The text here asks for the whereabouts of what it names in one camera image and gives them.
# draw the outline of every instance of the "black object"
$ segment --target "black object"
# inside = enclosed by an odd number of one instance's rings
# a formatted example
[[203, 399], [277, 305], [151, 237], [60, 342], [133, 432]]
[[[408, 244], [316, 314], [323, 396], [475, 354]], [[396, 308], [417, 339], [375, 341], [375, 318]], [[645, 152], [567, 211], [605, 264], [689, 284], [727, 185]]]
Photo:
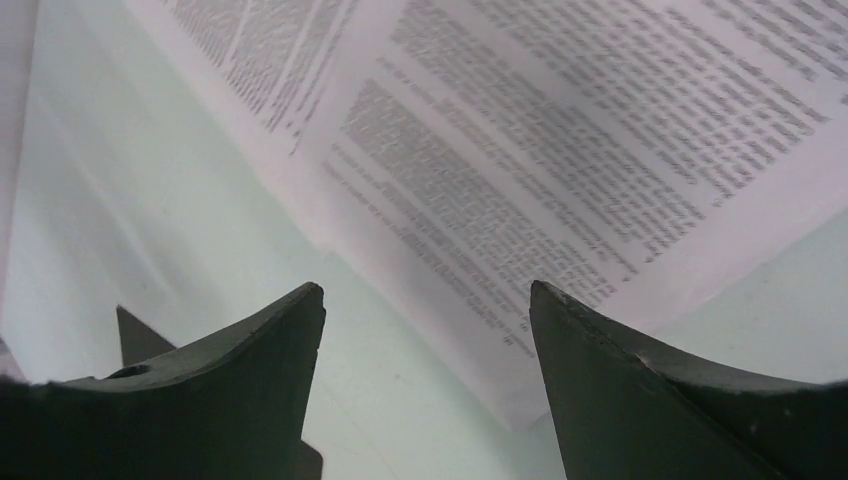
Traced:
[[848, 478], [848, 383], [720, 365], [543, 282], [530, 321], [569, 480]]
[[[316, 464], [320, 476], [321, 461], [301, 448], [300, 435], [322, 301], [320, 287], [304, 285], [245, 320], [102, 380], [0, 379], [0, 477], [318, 478], [302, 476], [310, 467], [314, 475]], [[123, 309], [119, 316], [122, 333], [137, 322]], [[132, 354], [143, 356], [141, 349]]]

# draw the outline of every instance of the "white table surface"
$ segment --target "white table surface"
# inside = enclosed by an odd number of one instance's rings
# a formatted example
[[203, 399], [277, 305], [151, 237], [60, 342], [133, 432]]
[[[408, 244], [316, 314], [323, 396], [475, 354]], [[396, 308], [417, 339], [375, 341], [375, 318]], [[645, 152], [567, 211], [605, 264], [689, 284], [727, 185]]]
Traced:
[[[42, 0], [38, 22], [2, 325], [32, 380], [120, 368], [116, 303], [181, 345], [315, 281], [328, 318], [304, 438], [328, 480], [564, 478], [550, 417], [504, 430], [315, 251], [118, 2]], [[848, 377], [846, 236], [842, 215], [661, 338], [762, 373]]]

